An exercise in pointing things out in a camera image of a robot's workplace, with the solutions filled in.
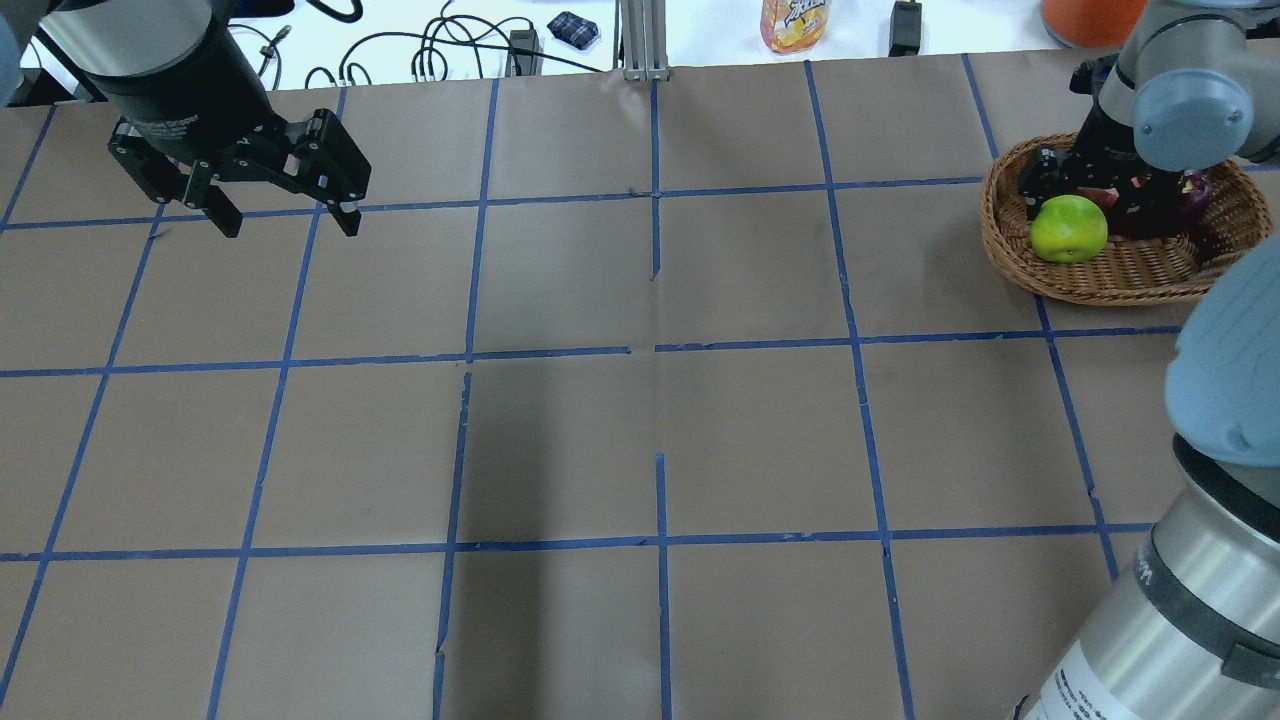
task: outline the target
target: table surface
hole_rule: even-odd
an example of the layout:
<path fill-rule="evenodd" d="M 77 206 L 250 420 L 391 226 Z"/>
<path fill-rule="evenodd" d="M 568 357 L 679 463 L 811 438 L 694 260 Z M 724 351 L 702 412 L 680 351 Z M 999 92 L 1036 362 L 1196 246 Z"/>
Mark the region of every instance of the table surface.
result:
<path fill-rule="evenodd" d="M 357 238 L 0 113 L 5 720 L 1006 716 L 1181 487 L 1190 309 L 979 241 L 1084 56 L 276 94 Z"/>

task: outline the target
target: label on robot arm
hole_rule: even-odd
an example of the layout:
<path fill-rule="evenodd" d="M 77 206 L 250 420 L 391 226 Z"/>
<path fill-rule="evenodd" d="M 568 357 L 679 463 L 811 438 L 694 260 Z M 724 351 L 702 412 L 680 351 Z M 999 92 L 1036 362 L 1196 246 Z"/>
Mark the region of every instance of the label on robot arm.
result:
<path fill-rule="evenodd" d="M 1089 667 L 1080 641 L 1057 664 L 1025 720 L 1142 720 L 1116 700 Z"/>

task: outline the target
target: grid square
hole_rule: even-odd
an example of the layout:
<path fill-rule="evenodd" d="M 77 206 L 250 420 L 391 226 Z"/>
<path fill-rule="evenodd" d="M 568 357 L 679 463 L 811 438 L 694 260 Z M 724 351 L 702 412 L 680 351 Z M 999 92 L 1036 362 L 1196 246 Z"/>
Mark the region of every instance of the grid square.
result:
<path fill-rule="evenodd" d="M 204 717 L 234 560 L 54 562 L 5 717 Z"/>
<path fill-rule="evenodd" d="M 239 547 L 276 378 L 113 377 L 58 550 Z"/>
<path fill-rule="evenodd" d="M 1042 135 L 1079 131 L 1093 99 L 1069 90 L 1071 72 L 1106 54 L 1076 49 L 970 55 L 1000 152 Z"/>
<path fill-rule="evenodd" d="M 431 716 L 440 555 L 253 559 L 218 716 Z"/>
<path fill-rule="evenodd" d="M 310 222 L 246 219 L 234 240 L 206 222 L 165 224 L 119 364 L 279 360 Z"/>
<path fill-rule="evenodd" d="M 342 123 L 374 167 L 367 201 L 479 199 L 490 90 L 466 81 L 348 88 Z"/>
<path fill-rule="evenodd" d="M 814 63 L 813 77 L 836 182 L 987 172 L 991 151 L 959 55 Z"/>
<path fill-rule="evenodd" d="M 648 345 L 652 218 L 646 199 L 490 208 L 475 348 Z"/>
<path fill-rule="evenodd" d="M 35 223 L 155 215 L 155 202 L 106 149 L 119 119 L 120 111 L 110 102 L 59 105 L 10 220 Z"/>
<path fill-rule="evenodd" d="M 893 528 L 1093 524 L 1038 340 L 863 347 Z"/>
<path fill-rule="evenodd" d="M 440 716 L 660 717 L 657 555 L 460 555 Z"/>
<path fill-rule="evenodd" d="M 837 193 L 863 337 L 1041 328 L 1036 301 L 982 249 L 977 184 Z"/>
<path fill-rule="evenodd" d="M 849 337 L 823 192 L 662 204 L 662 342 Z"/>
<path fill-rule="evenodd" d="M 489 197 L 646 191 L 650 135 L 649 83 L 626 81 L 621 70 L 504 79 Z"/>
<path fill-rule="evenodd" d="M 899 541 L 893 570 L 918 720 L 1009 715 L 1110 587 L 1093 534 Z"/>
<path fill-rule="evenodd" d="M 367 213 L 360 237 L 316 232 L 294 357 L 466 350 L 476 211 Z"/>
<path fill-rule="evenodd" d="M 847 347 L 660 359 L 672 533 L 876 529 Z"/>
<path fill-rule="evenodd" d="M 658 86 L 663 190 L 822 183 L 804 65 L 681 68 Z"/>
<path fill-rule="evenodd" d="M 145 245 L 143 227 L 5 232 L 0 366 L 105 364 Z"/>
<path fill-rule="evenodd" d="M 49 111 L 50 108 L 10 108 L 0 113 L 0 137 L 5 138 L 0 145 L 0 217 L 9 209 Z"/>
<path fill-rule="evenodd" d="M 314 90 L 276 90 L 274 92 L 269 92 L 268 99 L 270 99 L 271 108 L 275 110 L 275 114 L 291 123 L 305 122 L 317 108 L 326 108 L 329 110 L 338 109 L 337 87 Z M 356 143 L 360 145 L 361 140 L 364 138 L 356 137 Z M 361 150 L 365 150 L 364 145 L 360 147 Z M 189 172 L 189 168 L 183 168 L 183 172 Z M 315 208 L 316 204 L 315 200 L 306 195 L 294 195 L 284 188 L 279 188 L 265 182 L 228 182 L 216 184 L 223 188 L 227 197 L 230 197 L 232 204 L 239 208 L 242 213 L 305 210 Z M 165 205 L 165 215 L 201 214 L 202 213 L 200 210 L 192 210 L 180 201 Z"/>
<path fill-rule="evenodd" d="M 655 532 L 652 355 L 474 368 L 460 539 Z"/>
<path fill-rule="evenodd" d="M 37 562 L 0 562 L 0 657 L 9 660 L 13 639 L 27 610 Z"/>
<path fill-rule="evenodd" d="M 445 541 L 461 395 L 452 363 L 292 370 L 255 544 Z"/>
<path fill-rule="evenodd" d="M 671 548 L 677 717 L 902 717 L 879 543 Z"/>
<path fill-rule="evenodd" d="M 1057 350 L 1108 523 L 1155 523 L 1185 487 L 1165 411 L 1175 336 L 1061 338 Z"/>
<path fill-rule="evenodd" d="M 0 380 L 0 552 L 40 552 L 100 378 Z"/>

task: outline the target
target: metal post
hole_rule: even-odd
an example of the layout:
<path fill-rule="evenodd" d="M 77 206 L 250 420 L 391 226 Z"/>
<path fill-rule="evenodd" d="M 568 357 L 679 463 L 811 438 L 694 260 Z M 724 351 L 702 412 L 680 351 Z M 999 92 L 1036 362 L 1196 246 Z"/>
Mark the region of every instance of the metal post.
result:
<path fill-rule="evenodd" d="M 671 78 L 666 0 L 622 0 L 622 77 Z"/>

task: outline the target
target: cable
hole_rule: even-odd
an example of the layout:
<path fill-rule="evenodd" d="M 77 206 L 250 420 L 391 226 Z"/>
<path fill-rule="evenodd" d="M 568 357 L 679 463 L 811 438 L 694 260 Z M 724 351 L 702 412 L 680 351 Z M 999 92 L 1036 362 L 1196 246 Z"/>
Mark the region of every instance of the cable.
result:
<path fill-rule="evenodd" d="M 349 64 L 347 65 L 347 69 L 349 70 L 349 69 L 352 69 L 352 68 L 360 68 L 360 72 L 365 73 L 365 82 L 366 82 L 367 85 L 374 85 L 374 78 L 369 77 L 369 70 L 366 70 L 366 69 L 365 69 L 365 65 L 361 65 L 360 63 L 349 63 Z M 352 83 L 351 83 L 351 85 L 356 85 L 356 82 L 355 82 L 355 81 L 352 81 Z"/>
<path fill-rule="evenodd" d="M 443 74 L 439 78 L 435 77 L 435 65 L 430 60 L 428 60 L 426 64 L 426 69 L 430 70 L 430 74 L 428 74 L 426 70 L 419 73 L 419 68 L 422 63 L 422 55 L 426 53 L 434 53 L 440 56 L 440 65 L 443 67 L 442 70 Z M 410 58 L 408 72 L 410 74 L 413 76 L 413 82 L 420 82 L 425 79 L 449 79 L 449 59 L 444 55 L 444 53 L 440 53 L 435 47 L 421 47 L 419 49 L 417 53 L 413 53 L 412 58 Z"/>
<path fill-rule="evenodd" d="M 448 5 L 449 5 L 449 3 L 445 3 L 444 8 L 448 8 Z M 474 15 L 453 15 L 453 18 L 470 18 L 470 17 L 474 17 Z M 471 47 L 472 50 L 476 50 L 476 51 L 479 51 L 479 50 L 506 50 L 506 51 L 516 54 L 516 55 L 526 55 L 526 56 L 531 56 L 531 58 L 543 58 L 545 60 L 553 60 L 556 63 L 563 63 L 566 65 L 570 65 L 570 67 L 573 67 L 573 68 L 579 68 L 579 69 L 582 69 L 582 70 L 588 70 L 588 72 L 593 72 L 593 73 L 604 72 L 604 70 L 600 70 L 599 68 L 593 68 L 591 65 L 585 65 L 582 63 L 579 63 L 576 60 L 570 60 L 567 58 L 561 58 L 561 56 L 550 55 L 550 54 L 547 54 L 547 53 L 538 53 L 538 51 L 534 51 L 534 50 L 525 50 L 522 47 L 512 47 L 509 37 L 507 37 L 506 33 L 503 33 L 500 28 L 497 28 L 497 26 L 500 24 L 500 23 L 489 23 L 488 20 L 484 20 L 483 18 L 476 18 L 476 19 L 480 20 L 480 22 L 483 22 L 483 23 L 485 23 L 485 24 L 488 24 L 488 26 L 494 26 L 494 29 L 492 29 L 490 32 L 486 32 L 486 33 L 481 35 L 480 37 L 485 37 L 488 35 L 492 35 L 493 32 L 498 32 L 504 38 L 507 38 L 507 46 L 486 45 L 486 44 L 481 44 L 481 42 L 466 41 L 466 40 L 445 40 L 443 37 L 439 37 L 439 35 L 440 35 L 439 31 L 443 27 L 443 24 L 445 23 L 445 20 L 448 20 L 448 19 L 449 18 L 433 18 L 433 20 L 430 23 L 428 23 L 428 31 L 434 31 L 430 35 L 428 32 L 416 33 L 416 32 L 406 32 L 406 31 L 383 31 L 383 32 L 375 32 L 375 33 L 366 35 L 365 37 L 361 37 L 360 40 L 357 40 L 356 42 L 353 42 L 349 47 L 347 47 L 347 51 L 343 53 L 342 59 L 338 60 L 337 78 L 333 78 L 333 74 L 328 73 L 328 70 L 325 70 L 325 73 L 330 77 L 330 82 L 334 82 L 334 83 L 351 82 L 352 81 L 351 72 L 349 72 L 349 65 L 351 65 L 349 60 L 351 60 L 351 56 L 356 53 L 357 49 L 360 49 L 366 42 L 371 41 L 371 40 L 378 40 L 380 37 L 412 37 L 412 38 L 415 38 L 415 40 L 419 41 L 419 44 L 420 44 L 419 45 L 419 50 L 410 59 L 410 73 L 413 76 L 413 79 L 419 79 L 419 78 L 435 79 L 434 59 L 436 56 L 439 56 L 442 64 L 444 65 L 443 70 L 442 70 L 443 76 L 442 76 L 440 79 L 444 79 L 445 77 L 448 77 L 448 60 L 444 56 L 444 54 L 439 51 L 438 47 L 434 47 L 435 45 L 445 45 L 445 46 L 453 46 L 453 47 Z M 503 22 L 512 20 L 512 19 L 526 20 L 526 22 L 530 23 L 531 28 L 534 27 L 532 22 L 529 20 L 527 18 L 507 18 Z M 460 24 L 460 27 L 462 29 L 466 29 L 466 26 L 461 26 Z M 307 77 L 308 78 L 312 77 L 316 73 L 317 69 L 312 69 L 311 73 L 308 73 Z"/>
<path fill-rule="evenodd" d="M 412 37 L 415 40 L 422 40 L 422 36 L 416 32 L 404 32 L 401 29 L 388 29 L 383 32 L 375 32 L 372 35 L 366 35 L 365 37 L 361 37 L 360 40 L 353 42 L 351 47 L 348 47 L 347 51 L 342 55 L 342 60 L 338 60 L 338 79 L 342 81 L 351 79 L 347 77 L 346 72 L 347 60 L 351 59 L 351 54 L 355 53 L 356 49 L 360 47 L 361 45 L 369 42 L 370 40 L 378 40 L 379 37 Z"/>
<path fill-rule="evenodd" d="M 360 22 L 360 18 L 365 17 L 365 4 L 361 3 L 361 0 L 351 0 L 349 13 L 339 13 L 338 10 L 334 10 L 328 4 L 321 3 L 320 0 L 307 0 L 307 4 L 310 4 L 316 10 L 320 10 L 321 13 L 329 15 L 330 18 L 338 20 L 339 23 L 351 24 Z"/>
<path fill-rule="evenodd" d="M 338 85 L 338 78 L 333 77 L 333 73 L 330 73 L 328 68 L 311 68 L 306 79 L 302 81 L 302 87 L 305 90 L 311 90 L 311 78 L 315 77 L 316 73 L 324 73 L 325 77 L 329 78 L 329 85 Z"/>
<path fill-rule="evenodd" d="M 262 64 L 259 65 L 257 68 L 257 77 L 261 78 L 264 74 L 266 74 L 266 67 L 271 64 L 271 60 L 275 60 L 275 79 L 271 82 L 271 90 L 279 90 L 280 76 L 284 72 L 284 54 L 280 53 L 279 45 L 280 41 L 283 41 L 285 37 L 289 36 L 289 31 L 292 31 L 293 27 L 292 26 L 282 27 L 279 31 L 276 31 L 275 37 L 268 37 L 265 32 L 257 29 L 256 27 L 242 23 L 228 23 L 227 27 L 233 29 L 251 31 L 259 37 L 261 37 L 264 41 L 266 41 L 266 45 L 259 49 L 259 53 L 262 55 Z"/>
<path fill-rule="evenodd" d="M 462 24 L 461 20 L 456 19 L 456 18 L 461 18 L 461 17 L 462 15 L 449 17 L 449 18 L 439 18 L 439 17 L 431 18 L 431 20 L 429 23 L 426 23 L 426 28 L 422 29 L 422 45 L 421 45 L 421 47 L 434 47 L 435 46 L 435 41 L 436 41 L 438 36 L 440 35 L 440 29 L 448 28 L 451 24 L 458 26 L 460 28 L 462 28 L 462 32 L 467 33 L 467 42 L 462 42 L 461 40 L 458 40 L 458 37 L 453 35 L 452 29 L 449 29 L 449 37 L 456 44 L 471 47 L 471 51 L 475 53 L 475 56 L 476 56 L 476 72 L 480 73 L 480 78 L 483 79 L 484 78 L 484 61 L 480 59 L 480 47 L 476 46 L 476 41 L 479 38 L 476 36 L 471 35 L 471 29 L 467 28 L 467 26 Z M 511 38 L 507 38 L 507 46 L 511 46 Z M 426 60 L 428 60 L 428 64 L 430 65 L 431 56 L 428 55 Z"/>

